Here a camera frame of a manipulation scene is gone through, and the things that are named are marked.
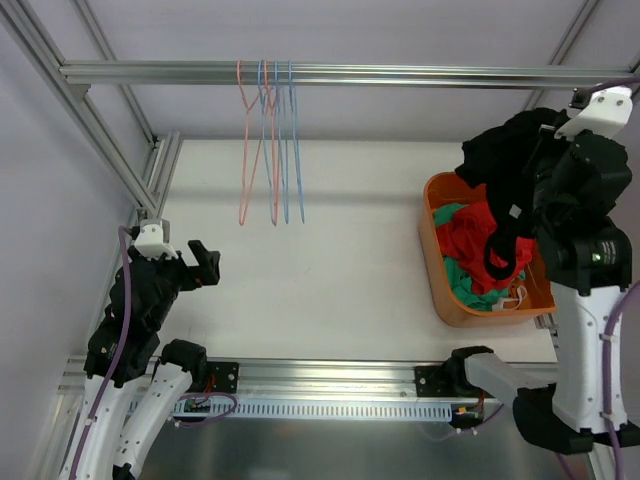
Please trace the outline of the pink wire hanger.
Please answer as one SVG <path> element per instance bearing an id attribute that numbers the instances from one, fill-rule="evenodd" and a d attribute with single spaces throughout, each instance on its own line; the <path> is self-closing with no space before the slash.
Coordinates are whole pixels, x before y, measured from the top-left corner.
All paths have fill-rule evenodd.
<path id="1" fill-rule="evenodd" d="M 264 76 L 264 118 L 269 118 L 270 125 L 270 147 L 271 147 L 271 223 L 278 225 L 281 193 L 281 162 L 280 162 L 280 97 L 279 97 L 279 67 L 276 60 L 272 63 L 272 74 L 268 73 L 269 63 L 263 62 Z"/>
<path id="2" fill-rule="evenodd" d="M 250 99 L 247 95 L 245 84 L 243 83 L 243 61 L 238 60 L 236 63 L 236 83 L 240 92 L 242 106 L 244 108 L 244 136 L 242 151 L 242 170 L 241 170 L 241 192 L 238 207 L 238 224 L 244 226 L 249 213 L 249 206 L 254 190 L 255 178 L 258 166 L 258 156 L 252 164 L 249 163 L 249 137 L 251 129 L 251 115 L 259 103 L 261 95 L 264 93 L 261 77 L 268 74 L 268 63 L 265 60 L 259 60 L 256 73 L 258 93 Z"/>

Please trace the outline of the white tank top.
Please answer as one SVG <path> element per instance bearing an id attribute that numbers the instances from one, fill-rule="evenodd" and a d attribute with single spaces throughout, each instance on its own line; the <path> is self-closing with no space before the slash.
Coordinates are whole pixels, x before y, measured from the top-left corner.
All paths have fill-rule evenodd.
<path id="1" fill-rule="evenodd" d="M 524 285 L 511 288 L 507 296 L 500 297 L 493 305 L 493 312 L 517 310 L 528 296 Z"/>

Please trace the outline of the black tank top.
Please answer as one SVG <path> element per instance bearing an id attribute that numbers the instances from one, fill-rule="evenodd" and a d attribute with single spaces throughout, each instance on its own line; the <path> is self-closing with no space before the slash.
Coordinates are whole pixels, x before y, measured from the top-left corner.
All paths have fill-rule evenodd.
<path id="1" fill-rule="evenodd" d="M 517 241 L 534 237 L 533 157 L 545 136 L 544 129 L 557 128 L 568 120 L 565 109 L 524 110 L 462 143 L 464 160 L 455 173 L 472 189 L 485 187 L 496 228 L 482 247 L 482 260 L 496 280 L 505 280 L 520 270 Z"/>

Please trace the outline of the green tank top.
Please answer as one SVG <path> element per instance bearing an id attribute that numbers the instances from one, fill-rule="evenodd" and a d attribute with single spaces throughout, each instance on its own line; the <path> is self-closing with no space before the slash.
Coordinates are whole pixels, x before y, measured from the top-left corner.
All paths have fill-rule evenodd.
<path id="1" fill-rule="evenodd" d="M 502 291 L 491 291 L 485 295 L 477 295 L 471 290 L 470 277 L 462 271 L 458 266 L 457 261 L 452 258 L 447 258 L 442 255 L 443 263 L 446 272 L 446 278 L 448 285 L 454 294 L 454 296 L 466 307 L 481 312 L 493 312 L 492 305 L 503 296 L 509 294 L 511 288 L 519 285 L 524 285 L 523 281 L 526 278 L 525 269 L 520 275 L 516 275 L 516 278 L 512 281 L 511 285 Z"/>

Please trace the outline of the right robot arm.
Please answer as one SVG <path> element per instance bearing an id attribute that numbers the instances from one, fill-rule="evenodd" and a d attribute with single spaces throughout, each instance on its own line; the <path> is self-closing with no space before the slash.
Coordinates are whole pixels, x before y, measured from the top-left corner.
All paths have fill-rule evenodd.
<path id="1" fill-rule="evenodd" d="M 631 243 L 609 216 L 632 178 L 627 161 L 608 136 L 543 130 L 523 170 L 557 307 L 556 381 L 534 378 L 484 346 L 454 350 L 441 368 L 454 394 L 494 397 L 511 409 L 528 443 L 555 453 L 639 443 L 620 385 L 622 313 L 638 288 Z"/>

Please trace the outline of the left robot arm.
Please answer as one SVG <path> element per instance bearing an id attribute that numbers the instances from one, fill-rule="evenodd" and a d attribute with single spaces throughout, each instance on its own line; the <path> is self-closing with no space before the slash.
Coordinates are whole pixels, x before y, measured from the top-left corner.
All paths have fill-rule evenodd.
<path id="1" fill-rule="evenodd" d="M 179 398 L 207 382 L 204 347 L 159 339 L 180 293 L 220 280 L 220 253 L 198 240 L 188 247 L 193 266 L 180 255 L 151 259 L 121 247 L 104 318 L 88 342 L 81 416 L 60 478 L 138 478 Z"/>

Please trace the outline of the red tank top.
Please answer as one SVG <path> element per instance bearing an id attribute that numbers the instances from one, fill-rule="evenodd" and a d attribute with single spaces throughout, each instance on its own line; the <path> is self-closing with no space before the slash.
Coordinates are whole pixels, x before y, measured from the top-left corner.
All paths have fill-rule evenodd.
<path id="1" fill-rule="evenodd" d="M 485 245 L 497 228 L 487 201 L 444 205 L 435 211 L 433 218 L 441 254 L 457 261 L 470 277 L 471 290 L 477 295 L 507 289 L 533 259 L 535 241 L 518 237 L 515 271 L 504 280 L 496 279 L 487 271 Z"/>

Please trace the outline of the light blue wire hanger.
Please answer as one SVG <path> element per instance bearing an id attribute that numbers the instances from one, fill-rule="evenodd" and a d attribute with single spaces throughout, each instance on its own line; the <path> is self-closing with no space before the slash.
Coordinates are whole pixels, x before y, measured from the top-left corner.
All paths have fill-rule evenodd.
<path id="1" fill-rule="evenodd" d="M 287 84 L 288 84 L 289 105 L 290 105 L 290 113 L 291 113 L 291 136 L 292 136 L 293 150 L 294 150 L 294 165 L 295 165 L 295 174 L 296 174 L 297 194 L 298 194 L 298 201 L 299 201 L 299 211 L 300 211 L 301 222 L 305 224 L 306 212 L 305 212 L 305 198 L 304 198 L 304 188 L 303 188 L 303 182 L 302 182 L 300 145 L 299 145 L 299 135 L 298 135 L 299 120 L 298 120 L 297 92 L 296 92 L 296 85 L 294 83 L 293 63 L 291 61 L 287 62 Z"/>

